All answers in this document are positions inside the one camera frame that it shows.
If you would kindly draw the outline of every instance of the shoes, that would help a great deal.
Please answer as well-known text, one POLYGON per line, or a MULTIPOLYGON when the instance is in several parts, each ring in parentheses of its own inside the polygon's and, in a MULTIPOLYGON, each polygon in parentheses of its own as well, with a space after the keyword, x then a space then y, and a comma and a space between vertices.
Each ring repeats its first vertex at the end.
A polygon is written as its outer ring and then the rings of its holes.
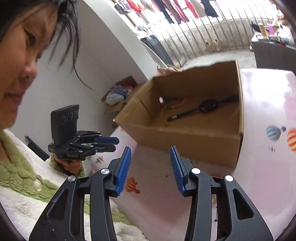
POLYGON ((208 40, 205 41, 207 48, 209 50, 210 53, 215 52, 215 47, 213 46, 213 44, 211 44, 208 40))
POLYGON ((214 46, 215 46, 215 49, 217 52, 221 52, 222 50, 222 47, 221 47, 221 43, 218 39, 215 39, 214 40, 214 46))

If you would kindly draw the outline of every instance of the cardboard box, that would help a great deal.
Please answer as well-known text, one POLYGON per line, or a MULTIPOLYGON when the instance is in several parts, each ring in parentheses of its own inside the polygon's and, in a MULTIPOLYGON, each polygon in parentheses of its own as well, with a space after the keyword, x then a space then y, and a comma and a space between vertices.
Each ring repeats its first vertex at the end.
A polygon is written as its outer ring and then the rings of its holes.
POLYGON ((138 143, 169 152, 176 145, 181 156, 235 167, 243 139, 243 101, 236 61, 195 67, 146 82, 115 118, 138 143), (198 113, 172 122, 167 118, 197 108, 206 99, 232 95, 239 102, 221 105, 207 114, 198 113), (159 97, 186 97, 176 109, 163 108, 159 97))
MULTIPOLYGON (((122 100, 118 103, 116 103, 115 105, 107 105, 104 114, 108 114, 108 113, 112 113, 112 112, 120 112, 121 109, 128 103, 128 101, 137 93, 138 89, 140 89, 140 87, 143 84, 138 85, 138 83, 134 80, 134 78, 132 76, 129 76, 117 83, 115 83, 116 86, 118 85, 130 85, 134 88, 134 90, 127 96, 127 98, 125 100, 122 100)), ((112 91, 114 87, 112 87, 105 95, 104 97, 101 99, 102 102, 106 101, 106 97, 109 94, 109 92, 112 91)))

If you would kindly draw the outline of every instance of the woman's hand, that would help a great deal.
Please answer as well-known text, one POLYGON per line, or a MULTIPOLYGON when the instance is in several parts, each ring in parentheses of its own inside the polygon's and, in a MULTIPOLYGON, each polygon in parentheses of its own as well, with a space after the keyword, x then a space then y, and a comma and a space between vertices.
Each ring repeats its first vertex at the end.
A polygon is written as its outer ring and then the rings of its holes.
POLYGON ((78 173, 81 169, 81 162, 82 161, 65 161, 65 160, 60 160, 58 158, 56 158, 56 156, 54 155, 54 160, 60 164, 62 164, 65 168, 65 170, 71 172, 71 173, 78 173))

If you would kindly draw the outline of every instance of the woman's nose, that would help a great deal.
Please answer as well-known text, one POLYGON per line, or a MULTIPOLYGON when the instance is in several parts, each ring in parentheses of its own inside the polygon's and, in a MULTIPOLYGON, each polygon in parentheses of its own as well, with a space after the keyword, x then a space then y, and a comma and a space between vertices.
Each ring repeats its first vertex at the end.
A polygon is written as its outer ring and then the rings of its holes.
POLYGON ((32 82, 34 81, 34 79, 37 77, 37 61, 36 59, 32 59, 31 61, 29 61, 24 68, 24 72, 23 72, 23 77, 25 79, 25 84, 27 85, 26 87, 28 88, 32 82))

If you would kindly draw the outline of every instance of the floor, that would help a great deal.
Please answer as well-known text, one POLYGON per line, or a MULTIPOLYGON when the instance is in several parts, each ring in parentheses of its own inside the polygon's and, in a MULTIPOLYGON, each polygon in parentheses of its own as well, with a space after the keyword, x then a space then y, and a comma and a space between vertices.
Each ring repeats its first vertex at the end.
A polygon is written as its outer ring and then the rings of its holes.
POLYGON ((231 50, 219 53, 203 55, 197 58, 188 60, 182 69, 189 69, 195 66, 211 65, 215 62, 223 62, 229 60, 237 60, 240 69, 256 68, 254 52, 248 50, 231 50))

